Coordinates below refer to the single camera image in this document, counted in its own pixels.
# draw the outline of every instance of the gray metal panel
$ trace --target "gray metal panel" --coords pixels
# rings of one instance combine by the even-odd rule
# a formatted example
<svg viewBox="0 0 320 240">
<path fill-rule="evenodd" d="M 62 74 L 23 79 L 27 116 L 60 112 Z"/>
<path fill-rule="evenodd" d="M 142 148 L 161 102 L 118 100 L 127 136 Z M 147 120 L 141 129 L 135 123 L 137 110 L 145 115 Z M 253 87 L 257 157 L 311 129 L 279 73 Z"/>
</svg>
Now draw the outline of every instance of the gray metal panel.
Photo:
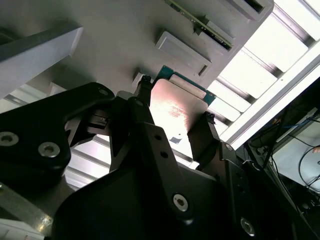
<svg viewBox="0 0 320 240">
<path fill-rule="evenodd" d="M 194 16 L 206 15 L 235 38 L 228 55 L 221 56 L 206 44 L 194 34 L 194 26 L 188 19 L 161 0 L 46 0 L 36 4 L 2 0 L 0 23 L 28 36 L 65 19 L 76 21 L 84 31 L 72 57 L 72 66 L 117 93 L 134 91 L 132 79 L 137 68 L 146 69 L 155 77 L 163 65 L 207 88 L 273 9 L 273 1 L 269 0 L 263 19 L 248 21 L 225 0 L 177 2 Z M 204 78 L 155 47 L 157 35 L 163 29 L 212 62 L 213 67 Z"/>
<path fill-rule="evenodd" d="M 73 53 L 82 28 L 66 23 L 0 46 L 0 99 Z"/>
<path fill-rule="evenodd" d="M 319 123 L 313 122 L 305 130 L 296 135 L 296 137 L 307 144 L 313 146 L 320 145 Z M 303 154 L 310 148 L 311 147 L 301 143 L 300 141 L 291 138 L 286 145 L 284 145 L 273 155 L 279 172 L 303 186 L 306 185 L 299 176 L 298 163 Z M 312 151 L 303 158 L 301 163 L 301 174 L 307 183 L 319 175 L 319 161 L 320 153 L 312 153 Z M 320 192 L 320 180 L 315 182 L 312 187 L 318 189 Z"/>
</svg>

